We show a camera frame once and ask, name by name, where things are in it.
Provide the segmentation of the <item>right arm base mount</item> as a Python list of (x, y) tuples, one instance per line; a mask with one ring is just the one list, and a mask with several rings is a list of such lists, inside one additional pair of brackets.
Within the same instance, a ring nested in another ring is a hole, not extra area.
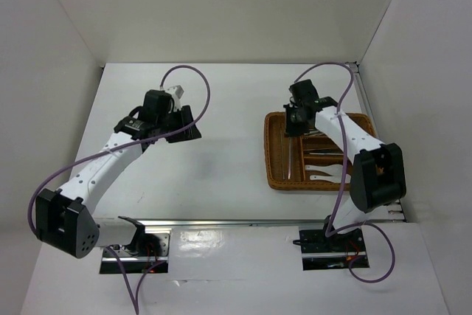
[(369, 268), (364, 236), (360, 229), (346, 234), (325, 237), (320, 229), (300, 230), (299, 238), (292, 241), (302, 254), (304, 271)]

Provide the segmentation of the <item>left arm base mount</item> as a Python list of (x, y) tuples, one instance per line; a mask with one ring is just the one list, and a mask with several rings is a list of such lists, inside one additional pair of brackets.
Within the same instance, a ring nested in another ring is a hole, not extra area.
[(147, 227), (146, 234), (150, 239), (136, 251), (131, 251), (127, 246), (113, 245), (111, 249), (121, 260), (127, 274), (142, 274), (151, 266), (158, 265), (150, 273), (163, 274), (168, 272), (168, 255), (170, 251), (170, 229), (160, 227)]

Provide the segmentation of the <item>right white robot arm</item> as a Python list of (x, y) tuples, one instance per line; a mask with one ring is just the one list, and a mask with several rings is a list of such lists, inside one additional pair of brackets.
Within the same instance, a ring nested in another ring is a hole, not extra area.
[(285, 132), (301, 136), (314, 128), (331, 139), (343, 153), (339, 195), (322, 242), (330, 250), (347, 242), (347, 232), (365, 224), (371, 212), (406, 194), (403, 153), (368, 134), (341, 109), (341, 101), (320, 97), (311, 80), (289, 87), (284, 106)]

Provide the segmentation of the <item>grey chopstick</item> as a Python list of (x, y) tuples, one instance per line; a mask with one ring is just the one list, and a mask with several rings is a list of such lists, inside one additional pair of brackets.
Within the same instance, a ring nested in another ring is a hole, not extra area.
[(288, 137), (288, 180), (292, 176), (292, 137)]
[(284, 133), (280, 135), (280, 150), (281, 150), (281, 170), (282, 180), (285, 180), (285, 150), (284, 150)]

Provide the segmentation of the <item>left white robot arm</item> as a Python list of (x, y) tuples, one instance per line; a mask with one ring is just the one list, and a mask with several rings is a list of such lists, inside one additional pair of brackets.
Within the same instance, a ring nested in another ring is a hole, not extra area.
[(92, 214), (126, 167), (157, 139), (175, 143), (201, 138), (190, 106), (180, 103), (183, 94), (180, 86), (148, 91), (143, 104), (117, 123), (97, 158), (55, 191), (39, 192), (35, 234), (40, 241), (77, 259), (95, 247), (120, 245), (129, 255), (138, 255), (147, 244), (159, 243), (136, 219)]

